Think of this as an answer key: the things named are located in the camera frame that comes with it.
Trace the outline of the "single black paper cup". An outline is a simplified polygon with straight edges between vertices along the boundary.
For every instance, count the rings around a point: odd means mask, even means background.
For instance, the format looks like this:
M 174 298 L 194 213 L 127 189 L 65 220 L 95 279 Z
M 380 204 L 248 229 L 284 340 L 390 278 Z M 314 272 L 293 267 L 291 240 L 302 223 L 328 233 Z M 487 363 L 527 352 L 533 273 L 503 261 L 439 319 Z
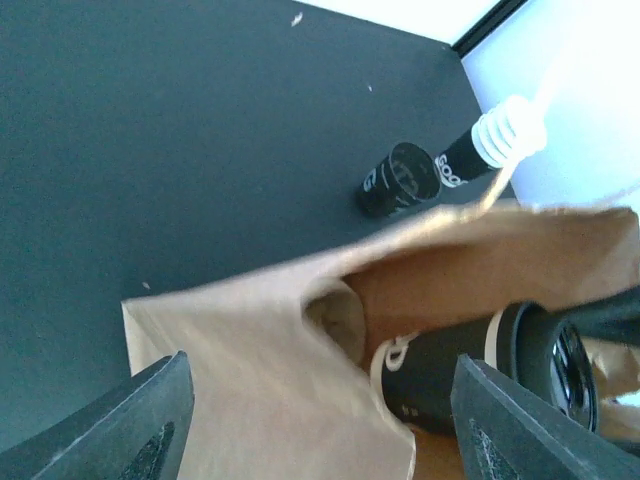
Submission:
M 401 422 L 436 434 L 452 434 L 450 395 L 458 357 L 482 360 L 518 379 L 520 306 L 446 328 L 414 332 L 383 342 L 371 366 L 371 385 Z

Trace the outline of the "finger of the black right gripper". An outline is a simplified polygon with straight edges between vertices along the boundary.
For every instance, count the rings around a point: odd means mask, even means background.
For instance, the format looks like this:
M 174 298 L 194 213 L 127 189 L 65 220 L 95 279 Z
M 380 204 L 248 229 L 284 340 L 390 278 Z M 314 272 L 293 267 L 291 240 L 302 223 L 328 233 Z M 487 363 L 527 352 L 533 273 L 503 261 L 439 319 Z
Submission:
M 582 336 L 639 346 L 639 288 L 576 305 L 564 311 Z

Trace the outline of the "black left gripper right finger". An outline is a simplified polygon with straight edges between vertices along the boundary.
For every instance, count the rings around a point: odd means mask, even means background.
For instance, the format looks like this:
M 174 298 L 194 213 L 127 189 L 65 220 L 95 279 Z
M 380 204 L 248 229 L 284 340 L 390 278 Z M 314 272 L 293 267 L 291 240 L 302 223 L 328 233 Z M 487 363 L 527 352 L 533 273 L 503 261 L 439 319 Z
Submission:
M 458 358 L 451 406 L 468 479 L 637 479 L 639 457 L 483 361 Z

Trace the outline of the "brown paper bag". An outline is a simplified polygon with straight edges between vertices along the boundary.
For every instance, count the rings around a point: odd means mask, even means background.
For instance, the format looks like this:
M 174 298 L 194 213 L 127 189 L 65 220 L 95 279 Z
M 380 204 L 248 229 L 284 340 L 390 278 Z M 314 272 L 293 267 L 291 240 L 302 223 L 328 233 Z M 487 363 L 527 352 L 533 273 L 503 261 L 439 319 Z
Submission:
M 340 248 L 126 300 L 139 372 L 178 350 L 195 408 L 182 479 L 461 479 L 453 438 L 413 433 L 366 368 L 385 340 L 441 333 L 514 300 L 567 307 L 639 281 L 639 220 L 612 194 L 574 208 L 500 199 L 510 172 Z

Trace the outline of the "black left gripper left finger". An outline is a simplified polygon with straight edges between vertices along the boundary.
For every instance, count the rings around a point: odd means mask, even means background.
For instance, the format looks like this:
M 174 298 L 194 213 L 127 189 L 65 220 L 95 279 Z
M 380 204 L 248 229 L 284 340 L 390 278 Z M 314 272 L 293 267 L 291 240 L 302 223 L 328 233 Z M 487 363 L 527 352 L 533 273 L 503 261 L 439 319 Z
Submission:
M 165 356 L 1 453 L 3 479 L 176 479 L 194 411 L 187 354 Z

